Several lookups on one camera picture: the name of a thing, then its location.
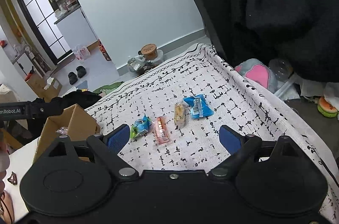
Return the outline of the white crumpled paper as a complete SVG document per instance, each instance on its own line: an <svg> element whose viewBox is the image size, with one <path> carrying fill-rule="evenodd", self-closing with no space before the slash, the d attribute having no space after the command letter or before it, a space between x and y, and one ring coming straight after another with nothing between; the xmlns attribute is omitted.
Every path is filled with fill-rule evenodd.
<svg viewBox="0 0 339 224"><path fill-rule="evenodd" d="M330 105L338 108L338 83L316 82L307 79L301 79L300 82L301 96L304 97L324 97Z"/></svg>

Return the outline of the small blue green packet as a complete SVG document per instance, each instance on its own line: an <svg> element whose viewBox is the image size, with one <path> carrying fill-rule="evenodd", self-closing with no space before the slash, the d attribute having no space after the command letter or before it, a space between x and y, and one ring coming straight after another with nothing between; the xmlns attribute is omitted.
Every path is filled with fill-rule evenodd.
<svg viewBox="0 0 339 224"><path fill-rule="evenodd" d="M131 126L130 130L130 139L141 137L147 134L151 130L152 121L151 119L144 115L142 119L138 119Z"/></svg>

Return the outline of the dark framed glass door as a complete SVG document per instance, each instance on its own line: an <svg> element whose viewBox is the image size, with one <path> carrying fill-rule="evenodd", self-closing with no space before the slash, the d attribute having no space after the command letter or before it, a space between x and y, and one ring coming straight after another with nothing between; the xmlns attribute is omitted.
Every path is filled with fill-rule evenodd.
<svg viewBox="0 0 339 224"><path fill-rule="evenodd" d="M49 0L17 0L31 30L53 64L71 54L71 48L55 22L55 10Z"/></svg>

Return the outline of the pink orange snack bar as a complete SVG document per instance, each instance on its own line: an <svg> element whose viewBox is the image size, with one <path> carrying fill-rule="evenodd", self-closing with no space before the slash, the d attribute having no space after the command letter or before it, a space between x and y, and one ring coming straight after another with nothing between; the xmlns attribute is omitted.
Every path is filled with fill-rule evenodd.
<svg viewBox="0 0 339 224"><path fill-rule="evenodd" d="M157 145L168 144L171 139L165 123L165 118L163 116L156 117L155 122L153 123L155 130L154 136Z"/></svg>

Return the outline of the burger shaped toy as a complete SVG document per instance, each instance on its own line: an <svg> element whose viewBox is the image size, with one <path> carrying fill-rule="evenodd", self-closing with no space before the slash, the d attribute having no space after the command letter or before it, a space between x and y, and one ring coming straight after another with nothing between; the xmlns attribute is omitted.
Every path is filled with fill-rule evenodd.
<svg viewBox="0 0 339 224"><path fill-rule="evenodd" d="M328 103L324 97L320 97L317 109L323 116L328 118L334 118L338 115L338 110Z"/></svg>

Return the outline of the black clothes pile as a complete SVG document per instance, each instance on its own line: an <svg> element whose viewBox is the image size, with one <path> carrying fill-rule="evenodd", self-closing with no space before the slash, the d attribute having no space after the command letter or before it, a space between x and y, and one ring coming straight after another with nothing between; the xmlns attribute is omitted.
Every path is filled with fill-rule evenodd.
<svg viewBox="0 0 339 224"><path fill-rule="evenodd" d="M82 109L87 109L97 103L100 99L101 96L99 94L90 91L77 90L72 91L63 97L54 97L51 99L51 104L59 105L62 109L77 104ZM46 120L46 116L27 120L28 131L34 136L39 136L43 130Z"/></svg>

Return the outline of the brown biscuit packet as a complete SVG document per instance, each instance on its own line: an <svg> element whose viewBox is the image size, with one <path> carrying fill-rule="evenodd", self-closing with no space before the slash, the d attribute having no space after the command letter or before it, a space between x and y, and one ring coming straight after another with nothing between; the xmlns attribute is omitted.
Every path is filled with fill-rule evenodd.
<svg viewBox="0 0 339 224"><path fill-rule="evenodd" d="M185 104L183 102L175 103L174 123L178 127L178 129L181 129L185 126L185 123L186 123L186 107L185 107Z"/></svg>

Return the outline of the black fleece garment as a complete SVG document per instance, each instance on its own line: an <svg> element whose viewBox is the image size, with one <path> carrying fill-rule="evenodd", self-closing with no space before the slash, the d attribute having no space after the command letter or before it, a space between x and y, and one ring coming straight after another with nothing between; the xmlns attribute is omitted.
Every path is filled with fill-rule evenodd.
<svg viewBox="0 0 339 224"><path fill-rule="evenodd" d="M288 61L304 79L338 82L338 0L194 0L217 54Z"/></svg>

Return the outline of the green cartoon floor mat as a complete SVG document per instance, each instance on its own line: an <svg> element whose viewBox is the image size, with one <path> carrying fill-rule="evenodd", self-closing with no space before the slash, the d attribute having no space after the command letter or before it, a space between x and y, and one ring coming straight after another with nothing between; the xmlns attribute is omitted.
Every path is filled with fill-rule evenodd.
<svg viewBox="0 0 339 224"><path fill-rule="evenodd" d="M101 97L104 97L110 94L115 89L119 88L124 82L114 82L110 85L104 85L94 90L93 93L98 94Z"/></svg>

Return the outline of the silver wrapped bundle floor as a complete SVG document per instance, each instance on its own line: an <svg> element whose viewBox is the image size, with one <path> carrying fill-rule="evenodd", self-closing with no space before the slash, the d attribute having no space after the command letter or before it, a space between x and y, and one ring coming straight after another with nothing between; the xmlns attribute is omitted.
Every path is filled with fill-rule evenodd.
<svg viewBox="0 0 339 224"><path fill-rule="evenodd" d="M150 63L142 55L132 57L128 60L127 66L130 72L143 75L151 68Z"/></svg>

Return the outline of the pink grey plush toy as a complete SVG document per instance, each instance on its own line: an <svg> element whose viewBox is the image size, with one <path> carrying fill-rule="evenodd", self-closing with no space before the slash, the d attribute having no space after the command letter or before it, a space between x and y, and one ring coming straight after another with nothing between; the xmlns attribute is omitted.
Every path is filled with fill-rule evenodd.
<svg viewBox="0 0 339 224"><path fill-rule="evenodd" d="M248 59L234 69L243 77L257 82L272 93L278 89L278 80L275 74L258 59Z"/></svg>

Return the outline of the black slipper right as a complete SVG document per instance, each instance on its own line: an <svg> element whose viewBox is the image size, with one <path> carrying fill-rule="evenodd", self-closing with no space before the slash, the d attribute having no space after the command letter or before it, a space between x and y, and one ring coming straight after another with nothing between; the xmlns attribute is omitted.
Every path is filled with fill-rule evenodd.
<svg viewBox="0 0 339 224"><path fill-rule="evenodd" d="M76 71L77 71L78 78L84 77L87 73L86 69L82 65L77 66Z"/></svg>

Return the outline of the blue snack packet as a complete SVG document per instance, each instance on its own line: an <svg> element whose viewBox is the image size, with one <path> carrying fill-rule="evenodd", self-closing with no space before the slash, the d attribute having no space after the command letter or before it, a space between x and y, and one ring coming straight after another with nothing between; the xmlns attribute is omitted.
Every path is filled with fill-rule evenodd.
<svg viewBox="0 0 339 224"><path fill-rule="evenodd" d="M194 97L183 98L183 101L190 107L190 117L192 119L199 119L210 117L214 114L212 109L209 108L204 95L199 94Z"/></svg>

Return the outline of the black slipper left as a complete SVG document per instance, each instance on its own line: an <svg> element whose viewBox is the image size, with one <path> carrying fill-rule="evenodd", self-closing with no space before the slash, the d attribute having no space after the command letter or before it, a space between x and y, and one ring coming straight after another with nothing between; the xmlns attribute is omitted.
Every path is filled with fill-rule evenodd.
<svg viewBox="0 0 339 224"><path fill-rule="evenodd" d="M78 81L78 77L74 72L69 72L68 80L69 80L70 85L74 85Z"/></svg>

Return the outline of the clear plastic bag floor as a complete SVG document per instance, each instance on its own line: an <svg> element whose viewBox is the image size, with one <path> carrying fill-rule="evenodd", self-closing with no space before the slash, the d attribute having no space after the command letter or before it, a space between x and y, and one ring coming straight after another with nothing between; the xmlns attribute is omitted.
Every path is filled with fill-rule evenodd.
<svg viewBox="0 0 339 224"><path fill-rule="evenodd" d="M74 47L72 51L73 54L75 55L75 58L77 58L77 60L79 60L80 62L84 62L91 56L86 46L78 45Z"/></svg>

